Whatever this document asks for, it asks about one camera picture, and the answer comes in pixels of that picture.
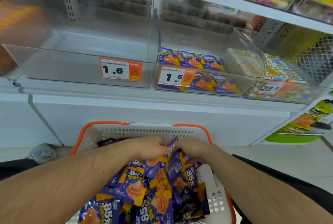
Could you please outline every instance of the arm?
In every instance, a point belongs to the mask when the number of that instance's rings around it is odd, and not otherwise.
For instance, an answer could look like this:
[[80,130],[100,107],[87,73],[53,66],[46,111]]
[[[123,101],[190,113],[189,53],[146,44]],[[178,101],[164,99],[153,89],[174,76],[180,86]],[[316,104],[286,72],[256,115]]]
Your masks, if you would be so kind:
[[159,137],[124,140],[0,182],[3,223],[64,224],[128,162],[169,153]]
[[333,223],[333,216],[291,186],[194,137],[176,145],[207,163],[253,224]]

